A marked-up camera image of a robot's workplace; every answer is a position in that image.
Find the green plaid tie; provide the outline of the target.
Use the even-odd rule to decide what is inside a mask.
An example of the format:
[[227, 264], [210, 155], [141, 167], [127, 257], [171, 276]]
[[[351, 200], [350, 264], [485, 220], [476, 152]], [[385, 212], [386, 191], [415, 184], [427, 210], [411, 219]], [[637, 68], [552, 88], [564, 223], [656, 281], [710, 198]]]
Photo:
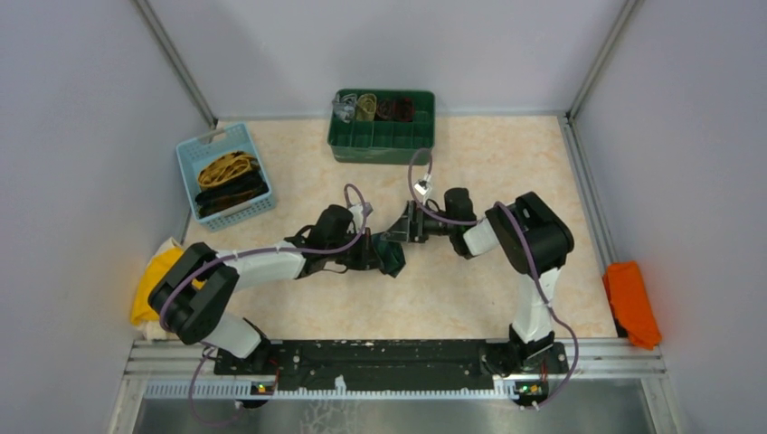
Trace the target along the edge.
[[396, 278], [406, 266], [406, 258], [402, 244], [396, 241], [386, 241], [381, 232], [372, 235], [372, 245], [378, 258], [379, 271], [391, 278]]

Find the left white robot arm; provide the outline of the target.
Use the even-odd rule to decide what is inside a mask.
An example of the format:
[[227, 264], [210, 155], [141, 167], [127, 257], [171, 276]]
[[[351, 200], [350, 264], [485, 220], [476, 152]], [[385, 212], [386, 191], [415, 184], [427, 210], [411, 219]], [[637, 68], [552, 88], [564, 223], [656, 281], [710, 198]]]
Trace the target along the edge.
[[207, 344], [235, 356], [247, 373], [264, 372], [271, 350], [260, 329], [228, 312], [232, 295], [278, 280], [324, 271], [377, 269], [366, 219], [370, 203], [328, 206], [313, 225], [277, 244], [246, 251], [214, 250], [204, 242], [188, 247], [147, 297], [160, 325], [184, 344]]

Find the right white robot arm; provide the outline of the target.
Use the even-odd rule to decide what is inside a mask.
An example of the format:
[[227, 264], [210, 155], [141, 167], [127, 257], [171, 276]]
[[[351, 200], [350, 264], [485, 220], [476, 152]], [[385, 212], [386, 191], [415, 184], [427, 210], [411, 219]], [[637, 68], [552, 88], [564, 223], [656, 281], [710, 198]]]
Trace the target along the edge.
[[574, 249], [572, 232], [534, 192], [488, 209], [483, 218], [474, 213], [464, 187], [449, 189], [443, 201], [442, 209], [432, 210], [410, 200], [381, 239], [424, 243], [431, 236], [446, 236], [464, 259], [501, 248], [519, 276], [519, 306], [509, 328], [509, 360], [519, 372], [533, 372], [554, 344], [550, 305], [556, 281]]

